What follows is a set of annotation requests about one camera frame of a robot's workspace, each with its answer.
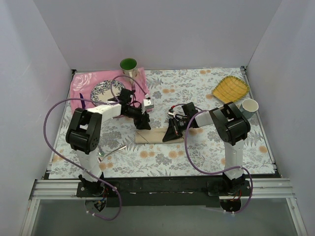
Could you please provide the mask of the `beige cloth napkin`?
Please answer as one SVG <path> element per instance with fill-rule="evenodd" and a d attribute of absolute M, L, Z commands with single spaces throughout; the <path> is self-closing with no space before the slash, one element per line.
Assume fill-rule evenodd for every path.
<path fill-rule="evenodd" d="M 167 128 L 153 128 L 151 130 L 136 130 L 136 144 L 174 144 L 183 143 L 184 138 L 175 139 L 172 141 L 163 142 L 162 139 L 167 131 Z"/>

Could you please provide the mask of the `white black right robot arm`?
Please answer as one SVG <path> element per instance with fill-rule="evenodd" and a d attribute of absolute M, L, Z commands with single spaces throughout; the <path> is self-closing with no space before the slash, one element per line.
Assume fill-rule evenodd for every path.
<path fill-rule="evenodd" d="M 162 138 L 164 143 L 185 138 L 183 134 L 190 128 L 200 128 L 214 125 L 216 131 L 224 142 L 225 165 L 224 170 L 214 173 L 222 174 L 220 180 L 207 183 L 207 191 L 210 196 L 234 195 L 242 192 L 243 187 L 249 187 L 245 179 L 243 165 L 243 148 L 245 139 L 250 132 L 250 124 L 233 102 L 210 111 L 198 111 L 190 102 L 182 105 L 184 115 L 174 113 L 175 106 L 168 111 L 168 129 Z"/>

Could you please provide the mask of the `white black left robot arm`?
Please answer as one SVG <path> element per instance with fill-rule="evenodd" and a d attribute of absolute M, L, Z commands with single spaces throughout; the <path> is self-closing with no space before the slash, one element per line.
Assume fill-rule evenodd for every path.
<path fill-rule="evenodd" d="M 76 151 L 83 173 L 79 176 L 83 187 L 95 197 L 104 193 L 105 185 L 100 181 L 104 178 L 99 151 L 101 126 L 104 122 L 119 116 L 132 118 L 136 129 L 150 130 L 148 109 L 154 107 L 148 94 L 139 107 L 131 104 L 134 92 L 123 88 L 117 97 L 93 108 L 75 109 L 66 133 L 66 142 Z"/>

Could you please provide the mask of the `green inside ceramic mug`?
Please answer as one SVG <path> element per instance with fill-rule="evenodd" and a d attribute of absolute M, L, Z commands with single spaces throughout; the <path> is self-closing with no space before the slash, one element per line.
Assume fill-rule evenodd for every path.
<path fill-rule="evenodd" d="M 135 79 L 138 75 L 137 61 L 133 58 L 126 58 L 120 62 L 120 68 L 124 75 Z"/>

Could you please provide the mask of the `floral ceramic plate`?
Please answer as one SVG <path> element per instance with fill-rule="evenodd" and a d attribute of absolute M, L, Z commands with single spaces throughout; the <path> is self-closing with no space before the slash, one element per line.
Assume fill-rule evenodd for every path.
<path fill-rule="evenodd" d="M 98 83 L 91 91 L 91 100 L 95 102 L 106 102 L 107 100 L 119 96 L 122 89 L 125 89 L 125 86 L 120 81 L 106 80 Z"/>

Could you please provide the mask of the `iridescent spoon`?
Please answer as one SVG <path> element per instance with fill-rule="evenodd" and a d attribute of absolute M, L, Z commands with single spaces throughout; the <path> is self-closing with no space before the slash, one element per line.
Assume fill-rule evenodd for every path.
<path fill-rule="evenodd" d="M 101 147 L 98 147 L 99 150 L 99 156 L 103 157 L 104 156 L 104 151 L 102 150 Z"/>

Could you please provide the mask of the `purple knife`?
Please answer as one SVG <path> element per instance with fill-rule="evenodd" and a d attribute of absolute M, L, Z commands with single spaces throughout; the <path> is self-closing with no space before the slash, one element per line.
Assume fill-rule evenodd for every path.
<path fill-rule="evenodd" d="M 84 97 L 83 97 L 82 93 L 79 93 L 79 96 L 80 96 L 80 99 L 81 99 L 82 109 L 85 109 L 86 108 L 86 104 L 85 104 Z"/>

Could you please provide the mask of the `silver fork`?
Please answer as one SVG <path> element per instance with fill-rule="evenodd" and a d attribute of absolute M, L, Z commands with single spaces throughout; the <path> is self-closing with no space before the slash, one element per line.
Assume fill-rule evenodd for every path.
<path fill-rule="evenodd" d="M 113 153 L 116 153 L 116 152 L 118 152 L 118 151 L 120 151 L 120 150 L 123 150 L 124 148 L 126 148 L 126 145 L 121 146 L 121 147 L 119 147 L 119 148 L 117 148 L 117 149 L 111 151 L 111 152 L 108 153 L 108 154 L 105 154 L 105 153 L 104 153 L 104 156 L 103 156 L 103 157 L 99 156 L 99 157 L 97 158 L 97 162 L 98 162 L 98 163 L 102 162 L 102 161 L 105 159 L 105 157 L 107 157 L 107 156 L 109 156 L 109 155 L 111 155 L 111 154 L 113 154 Z"/>

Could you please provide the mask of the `yellow woven bamboo tray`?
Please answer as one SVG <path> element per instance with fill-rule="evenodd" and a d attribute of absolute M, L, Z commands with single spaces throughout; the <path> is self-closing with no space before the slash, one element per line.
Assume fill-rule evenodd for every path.
<path fill-rule="evenodd" d="M 213 89 L 212 94 L 223 103 L 237 102 L 248 94 L 250 87 L 236 76 L 224 77 Z"/>

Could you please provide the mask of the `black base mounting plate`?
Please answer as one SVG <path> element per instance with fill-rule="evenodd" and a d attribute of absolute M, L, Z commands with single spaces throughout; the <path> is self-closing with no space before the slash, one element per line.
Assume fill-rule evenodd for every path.
<path fill-rule="evenodd" d="M 90 194 L 80 181 L 76 196 L 81 198 L 105 196 L 107 198 L 107 207 L 118 207 L 119 205 L 124 207 L 220 207 L 220 197 L 231 199 L 234 194 L 210 196 L 206 185 L 210 181 L 220 180 L 221 178 L 222 176 L 106 178 L 106 181 L 116 189 L 113 190 L 101 183 L 104 191 L 100 196 Z M 242 197 L 248 197 L 250 192 L 251 187 L 249 182 L 249 187 L 243 187 L 240 194 Z"/>

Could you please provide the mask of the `pink cloth placemat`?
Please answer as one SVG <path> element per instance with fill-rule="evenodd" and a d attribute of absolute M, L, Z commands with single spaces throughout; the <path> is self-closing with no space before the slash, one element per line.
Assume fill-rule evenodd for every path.
<path fill-rule="evenodd" d="M 142 102 L 145 98 L 145 93 L 149 94 L 150 91 L 147 86 L 147 80 L 145 75 L 145 70 L 143 67 L 138 68 L 139 75 L 135 78 L 141 87 L 138 85 L 135 86 L 136 89 L 136 100 Z M 70 97 L 79 98 L 80 95 L 84 99 L 90 100 L 91 92 L 93 88 L 103 82 L 103 81 L 112 81 L 112 79 L 118 75 L 122 75 L 121 70 L 108 70 L 108 71 L 93 71 L 87 73 L 76 74 L 73 77 L 73 80 L 70 85 Z"/>

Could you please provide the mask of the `grey white mug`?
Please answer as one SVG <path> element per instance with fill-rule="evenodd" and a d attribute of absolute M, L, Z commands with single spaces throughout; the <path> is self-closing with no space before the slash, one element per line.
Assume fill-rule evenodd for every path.
<path fill-rule="evenodd" d="M 259 104 L 255 100 L 249 98 L 245 99 L 239 108 L 246 119 L 250 119 L 258 109 Z"/>

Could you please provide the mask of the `aluminium frame rail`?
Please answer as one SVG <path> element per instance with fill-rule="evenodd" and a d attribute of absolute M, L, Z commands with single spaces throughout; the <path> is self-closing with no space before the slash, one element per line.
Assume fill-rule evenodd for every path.
<path fill-rule="evenodd" d="M 219 207 L 231 195 L 221 186 L 221 177 L 137 177 L 111 178 L 110 184 L 120 192 L 124 206 L 196 206 Z M 293 224 L 300 236 L 307 234 L 295 193 L 288 178 L 246 179 L 244 186 L 232 190 L 236 200 L 285 199 Z M 30 236 L 42 200 L 96 200 L 78 179 L 44 179 L 34 182 L 29 206 L 21 230 Z"/>

